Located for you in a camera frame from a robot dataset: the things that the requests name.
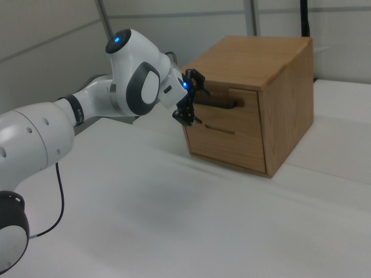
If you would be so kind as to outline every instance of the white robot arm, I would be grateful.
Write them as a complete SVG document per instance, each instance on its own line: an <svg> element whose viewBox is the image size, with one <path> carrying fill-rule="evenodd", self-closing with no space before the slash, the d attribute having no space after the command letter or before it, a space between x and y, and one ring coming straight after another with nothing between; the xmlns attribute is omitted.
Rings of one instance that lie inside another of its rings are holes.
<svg viewBox="0 0 371 278"><path fill-rule="evenodd" d="M24 201L14 193L27 177L55 164L72 149L73 127L95 116L149 113L157 100L178 105L173 117L194 119L191 78L134 30L107 43L113 76L100 76L54 103L33 104L0 115L0 275L24 254L29 237Z"/></svg>

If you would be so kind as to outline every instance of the drawer handle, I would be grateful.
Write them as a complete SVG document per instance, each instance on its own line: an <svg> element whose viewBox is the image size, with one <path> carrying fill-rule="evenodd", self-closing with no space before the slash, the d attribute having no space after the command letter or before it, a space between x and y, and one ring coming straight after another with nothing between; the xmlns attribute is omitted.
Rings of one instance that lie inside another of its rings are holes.
<svg viewBox="0 0 371 278"><path fill-rule="evenodd" d="M212 106L222 109L232 109L237 106L237 100L233 100L227 97L196 97L194 103Z"/></svg>
<svg viewBox="0 0 371 278"><path fill-rule="evenodd" d="M221 132L225 132L225 133L229 133L229 134L235 134L236 133L234 130L224 129L222 127L211 126L211 125L208 125L208 124L205 124L205 127L207 129L213 129L213 130L217 130L217 131L221 131Z"/></svg>

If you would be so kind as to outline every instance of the white wall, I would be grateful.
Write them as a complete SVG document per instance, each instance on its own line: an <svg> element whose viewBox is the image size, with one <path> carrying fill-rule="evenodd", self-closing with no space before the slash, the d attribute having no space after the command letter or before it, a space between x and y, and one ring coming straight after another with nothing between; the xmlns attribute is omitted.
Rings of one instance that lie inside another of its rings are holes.
<svg viewBox="0 0 371 278"><path fill-rule="evenodd" d="M244 0L104 0L112 30L132 28L178 64L199 56L226 35L246 35Z"/></svg>
<svg viewBox="0 0 371 278"><path fill-rule="evenodd" d="M2 0L0 25L0 114L111 72L93 0Z"/></svg>
<svg viewBox="0 0 371 278"><path fill-rule="evenodd" d="M308 0L315 76L371 83L371 1ZM300 1L259 0L263 36L300 36Z"/></svg>

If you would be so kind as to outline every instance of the wooden cabinet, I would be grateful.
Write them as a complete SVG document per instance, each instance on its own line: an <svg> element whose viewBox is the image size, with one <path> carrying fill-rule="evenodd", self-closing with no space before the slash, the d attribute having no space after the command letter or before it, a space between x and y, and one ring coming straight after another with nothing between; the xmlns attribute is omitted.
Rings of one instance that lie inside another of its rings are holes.
<svg viewBox="0 0 371 278"><path fill-rule="evenodd" d="M228 36L187 64L211 92L184 128L190 154L272 177L313 122L312 53L311 38Z"/></svg>

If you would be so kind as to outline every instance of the black cap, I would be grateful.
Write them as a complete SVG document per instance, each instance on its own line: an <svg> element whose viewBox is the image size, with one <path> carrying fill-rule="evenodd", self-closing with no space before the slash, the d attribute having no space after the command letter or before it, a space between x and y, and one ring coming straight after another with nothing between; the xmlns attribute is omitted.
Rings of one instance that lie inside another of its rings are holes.
<svg viewBox="0 0 371 278"><path fill-rule="evenodd" d="M132 36L132 30L125 29L117 32L107 43L106 53L113 54L122 49Z"/></svg>

